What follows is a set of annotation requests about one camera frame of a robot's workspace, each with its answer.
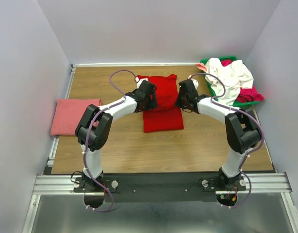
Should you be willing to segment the red t-shirt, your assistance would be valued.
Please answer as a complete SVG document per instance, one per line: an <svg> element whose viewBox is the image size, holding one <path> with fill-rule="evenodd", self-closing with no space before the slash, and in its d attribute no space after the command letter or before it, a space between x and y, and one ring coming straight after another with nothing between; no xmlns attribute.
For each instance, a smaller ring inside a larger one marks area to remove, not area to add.
<svg viewBox="0 0 298 233"><path fill-rule="evenodd" d="M184 129L182 111L175 105L177 100L177 75L143 76L136 81L147 79L156 85L157 108L143 112L144 132L174 131Z"/></svg>

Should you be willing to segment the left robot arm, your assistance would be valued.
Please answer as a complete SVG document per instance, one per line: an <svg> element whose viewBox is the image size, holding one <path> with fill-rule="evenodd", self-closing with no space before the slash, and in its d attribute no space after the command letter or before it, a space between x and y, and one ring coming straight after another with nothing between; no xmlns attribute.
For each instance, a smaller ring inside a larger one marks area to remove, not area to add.
<svg viewBox="0 0 298 233"><path fill-rule="evenodd" d="M107 142L111 125L121 117L157 108L156 85L147 79L137 83L137 88L120 99L99 107L90 104L86 108L75 135L83 150L83 171L79 187L91 192L104 188L101 177L101 149Z"/></svg>

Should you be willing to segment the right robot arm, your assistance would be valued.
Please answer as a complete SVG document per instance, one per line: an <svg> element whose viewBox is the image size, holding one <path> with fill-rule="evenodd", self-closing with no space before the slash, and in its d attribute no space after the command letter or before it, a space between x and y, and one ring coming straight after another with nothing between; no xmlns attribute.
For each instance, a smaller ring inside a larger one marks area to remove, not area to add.
<svg viewBox="0 0 298 233"><path fill-rule="evenodd" d="M194 79L179 82L176 106L210 116L224 124L230 151L214 180L220 189L228 190L239 180L240 171L249 154L261 144L262 131L250 109L234 108L207 95L199 95L197 84Z"/></svg>

